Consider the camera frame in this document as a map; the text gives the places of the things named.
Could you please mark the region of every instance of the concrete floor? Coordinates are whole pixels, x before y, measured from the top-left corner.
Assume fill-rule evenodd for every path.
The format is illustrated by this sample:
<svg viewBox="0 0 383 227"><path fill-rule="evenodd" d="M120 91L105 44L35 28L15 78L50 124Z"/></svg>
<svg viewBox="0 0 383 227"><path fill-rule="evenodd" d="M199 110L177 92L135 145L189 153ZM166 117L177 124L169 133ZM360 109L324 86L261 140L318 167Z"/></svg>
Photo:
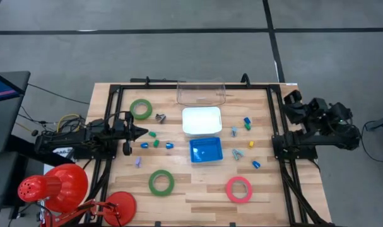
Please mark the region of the concrete floor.
<svg viewBox="0 0 383 227"><path fill-rule="evenodd" d="M270 0L275 28L383 27L383 0ZM0 30L135 28L265 28L258 0L2 0ZM317 96L351 108L354 123L383 117L383 33L277 33L286 82L304 101ZM267 33L165 35L0 35L0 71L32 72L30 82L89 101L95 82L130 78L275 82ZM29 88L23 106L34 119L86 116L87 106ZM24 119L17 120L40 129ZM33 141L27 131L14 134ZM383 129L366 133L368 151L383 159ZM383 163L362 148L319 147L333 222L383 226ZM41 173L32 162L29 173ZM12 226L34 226L36 208ZM0 226L7 225L7 213Z"/></svg>

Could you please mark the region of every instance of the monitor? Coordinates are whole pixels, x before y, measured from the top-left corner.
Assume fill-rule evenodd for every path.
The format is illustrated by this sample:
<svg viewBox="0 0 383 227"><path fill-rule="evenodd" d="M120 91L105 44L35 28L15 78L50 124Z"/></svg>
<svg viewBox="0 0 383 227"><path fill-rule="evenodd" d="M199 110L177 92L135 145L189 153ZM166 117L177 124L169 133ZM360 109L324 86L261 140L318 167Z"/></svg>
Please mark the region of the monitor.
<svg viewBox="0 0 383 227"><path fill-rule="evenodd" d="M24 95L25 91L0 75L0 101Z"/></svg>

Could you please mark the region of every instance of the wooden tabletop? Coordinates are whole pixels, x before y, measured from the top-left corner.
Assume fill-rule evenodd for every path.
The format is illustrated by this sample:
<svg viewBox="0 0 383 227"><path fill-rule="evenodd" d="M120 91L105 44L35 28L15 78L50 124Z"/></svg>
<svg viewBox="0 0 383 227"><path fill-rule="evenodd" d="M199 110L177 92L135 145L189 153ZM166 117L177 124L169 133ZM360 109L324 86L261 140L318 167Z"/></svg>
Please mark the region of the wooden tabletop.
<svg viewBox="0 0 383 227"><path fill-rule="evenodd" d="M109 86L109 83L95 84L88 122L103 118ZM295 84L280 86L283 96L298 88ZM139 98L151 102L151 117L135 120L134 124L156 132L156 138L160 140L159 147L154 148L155 138L143 135L131 143L131 156L122 154L123 141L119 143L117 157L112 162L107 196L125 191L135 197L137 213L128 226L153 226L155 221L161 221L163 226L228 226L229 222L236 222L237 226L289 226L280 167L271 144L273 129L266 92L226 90L226 103L219 106L223 125L219 136L223 160L200 164L190 161L190 139L182 131L182 109L185 107L177 103L176 97L176 90L124 91L121 111L129 110L131 103ZM275 95L273 98L279 116ZM167 116L164 124L155 120L157 113ZM252 121L250 131L244 128L244 117ZM232 126L238 129L236 137L231 136ZM248 148L249 141L254 141L253 148ZM140 148L144 142L148 142L150 148ZM174 143L174 149L166 149L166 142ZM232 155L233 148L242 150L245 156L236 161ZM141 168L135 167L137 157L142 158ZM260 169L256 170L252 161L258 161ZM80 166L85 163L86 160L77 162ZM297 160L297 166L304 196L323 219L331 221L318 169L307 160ZM93 167L94 161L86 167L89 182ZM150 175L160 169L169 171L175 179L173 192L167 197L154 196L148 188ZM225 184L236 176L245 177L252 184L253 196L246 204L230 202L225 193ZM158 178L156 187L164 189L165 186L167 180ZM233 191L242 197L244 187L235 185ZM294 195L292 198L295 216L300 221L296 198Z"/></svg>

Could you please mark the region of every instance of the yellow cable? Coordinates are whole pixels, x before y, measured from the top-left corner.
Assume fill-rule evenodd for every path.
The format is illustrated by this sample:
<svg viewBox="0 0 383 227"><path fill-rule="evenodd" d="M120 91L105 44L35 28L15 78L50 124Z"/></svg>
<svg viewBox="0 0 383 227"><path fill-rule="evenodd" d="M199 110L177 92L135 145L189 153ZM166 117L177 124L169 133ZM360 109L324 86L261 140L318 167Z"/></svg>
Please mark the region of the yellow cable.
<svg viewBox="0 0 383 227"><path fill-rule="evenodd" d="M22 127L22 128L24 128L24 129L26 129L26 130L29 131L29 132L32 132L29 128L27 128L26 126L24 126L24 125L22 125L22 124L19 124L19 123L17 123L17 122L15 122L15 124L18 125L18 126L20 126L20 127Z"/></svg>
<svg viewBox="0 0 383 227"><path fill-rule="evenodd" d="M59 132L59 126L60 126L61 122L62 122L65 118L67 118L67 117L77 117L77 118L79 118L79 120L80 120L80 116L79 116L78 114L75 114L75 113L67 114L67 115L61 117L61 119L59 119L59 122L58 122L58 124L57 124L57 132ZM79 128L80 128L80 124L79 124L78 127L76 128L76 131L79 131Z"/></svg>

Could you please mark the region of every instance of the tape roll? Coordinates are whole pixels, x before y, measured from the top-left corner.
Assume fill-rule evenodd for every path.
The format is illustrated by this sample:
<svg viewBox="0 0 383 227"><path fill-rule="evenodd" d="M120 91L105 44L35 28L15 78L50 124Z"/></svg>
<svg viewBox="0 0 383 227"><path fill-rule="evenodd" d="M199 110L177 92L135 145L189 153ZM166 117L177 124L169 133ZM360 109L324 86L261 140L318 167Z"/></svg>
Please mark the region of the tape roll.
<svg viewBox="0 0 383 227"><path fill-rule="evenodd" d="M163 190L163 191L157 190L154 186L156 178L158 178L161 175L166 176L168 178L168 187L166 190ZM155 173L152 173L151 177L149 178L149 189L151 190L153 195L157 195L157 196L170 195L173 191L173 188L174 188L174 178L172 174L170 174L166 170L158 170Z"/></svg>
<svg viewBox="0 0 383 227"><path fill-rule="evenodd" d="M232 186L235 182L242 182L244 186L246 187L247 195L244 198L238 198L234 196L232 192ZM253 194L252 185L244 177L233 177L227 183L227 196L232 202L236 202L236 203L248 202L251 199L252 194Z"/></svg>
<svg viewBox="0 0 383 227"><path fill-rule="evenodd" d="M146 112L142 114L137 114L135 112L135 108L138 105L145 105ZM131 106L129 107L129 111L131 111L135 119L144 120L144 119L147 119L152 114L152 105L148 100L145 100L145 99L135 100L134 102L132 102Z"/></svg>

